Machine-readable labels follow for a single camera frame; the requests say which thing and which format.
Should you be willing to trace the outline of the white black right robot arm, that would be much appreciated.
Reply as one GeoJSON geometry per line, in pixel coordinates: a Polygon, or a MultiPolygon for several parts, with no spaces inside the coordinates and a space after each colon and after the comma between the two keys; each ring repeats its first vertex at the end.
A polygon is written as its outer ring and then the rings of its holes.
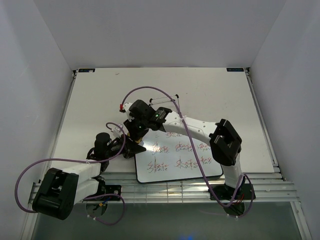
{"type": "Polygon", "coordinates": [[[244,193],[242,139],[228,120],[182,117],[169,108],[155,110],[142,100],[125,103],[121,109],[130,138],[146,149],[135,156],[139,183],[224,176],[230,198],[244,193]]]}

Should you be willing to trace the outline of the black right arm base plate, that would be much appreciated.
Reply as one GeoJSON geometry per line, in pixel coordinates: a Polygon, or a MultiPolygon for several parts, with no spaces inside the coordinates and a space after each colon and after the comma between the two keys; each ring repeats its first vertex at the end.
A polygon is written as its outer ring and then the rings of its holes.
{"type": "MultiPolygon", "coordinates": [[[[212,184],[211,185],[215,195],[219,200],[231,200],[234,188],[226,186],[225,184],[212,184]]],[[[237,193],[234,197],[235,200],[251,200],[253,195],[253,199],[256,199],[256,194],[254,191],[252,191],[251,185],[249,183],[244,183],[241,185],[237,193]]]]}

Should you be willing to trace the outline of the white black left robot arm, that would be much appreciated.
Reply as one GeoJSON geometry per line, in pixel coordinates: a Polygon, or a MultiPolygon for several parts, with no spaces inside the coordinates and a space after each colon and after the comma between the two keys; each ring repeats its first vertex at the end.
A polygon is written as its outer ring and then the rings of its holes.
{"type": "Polygon", "coordinates": [[[87,153],[87,163],[64,169],[52,167],[46,172],[32,202],[32,209],[36,213],[65,220],[73,206],[86,198],[100,200],[101,205],[119,201],[121,193],[115,191],[119,191],[120,187],[106,185],[101,174],[116,154],[130,159],[145,151],[145,147],[127,135],[111,139],[106,132],[97,134],[94,146],[87,153]]]}

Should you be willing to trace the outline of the yellow bone-shaped eraser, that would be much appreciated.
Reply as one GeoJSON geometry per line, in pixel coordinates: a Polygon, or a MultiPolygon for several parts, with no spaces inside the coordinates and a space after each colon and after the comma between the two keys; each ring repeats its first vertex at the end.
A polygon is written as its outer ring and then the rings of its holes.
{"type": "Polygon", "coordinates": [[[129,133],[127,134],[127,137],[136,144],[139,144],[143,140],[142,137],[140,137],[139,139],[133,139],[129,133]]]}

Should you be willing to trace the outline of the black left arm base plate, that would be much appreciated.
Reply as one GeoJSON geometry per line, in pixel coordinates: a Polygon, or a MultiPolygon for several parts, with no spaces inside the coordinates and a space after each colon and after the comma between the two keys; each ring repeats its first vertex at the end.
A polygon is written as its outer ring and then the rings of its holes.
{"type": "Polygon", "coordinates": [[[119,201],[120,198],[116,195],[121,195],[121,185],[99,185],[95,194],[84,198],[84,201],[119,201]]]}

